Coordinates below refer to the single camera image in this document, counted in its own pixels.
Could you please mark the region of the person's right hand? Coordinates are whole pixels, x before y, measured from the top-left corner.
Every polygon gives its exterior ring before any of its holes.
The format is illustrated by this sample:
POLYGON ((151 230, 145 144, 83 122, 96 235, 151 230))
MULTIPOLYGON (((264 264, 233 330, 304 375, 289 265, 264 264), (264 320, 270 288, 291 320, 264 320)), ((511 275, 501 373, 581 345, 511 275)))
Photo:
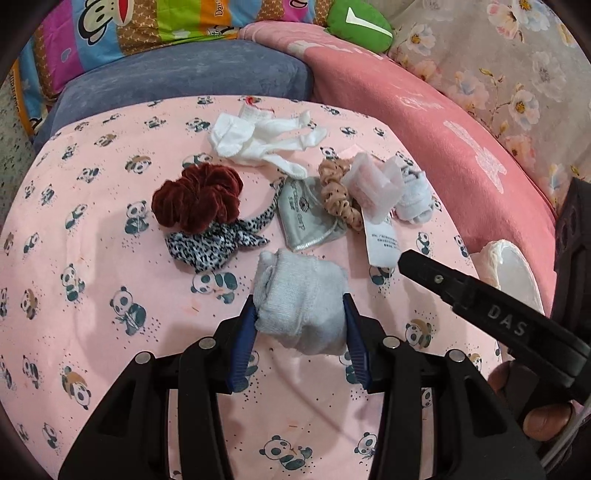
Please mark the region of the person's right hand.
MULTIPOLYGON (((497 366, 488 378, 493 390, 501 395, 510 373, 510 363, 497 366)), ((568 424, 574 412, 570 403, 547 405, 530 411, 523 422, 523 432, 533 440, 546 442, 559 435, 568 424)))

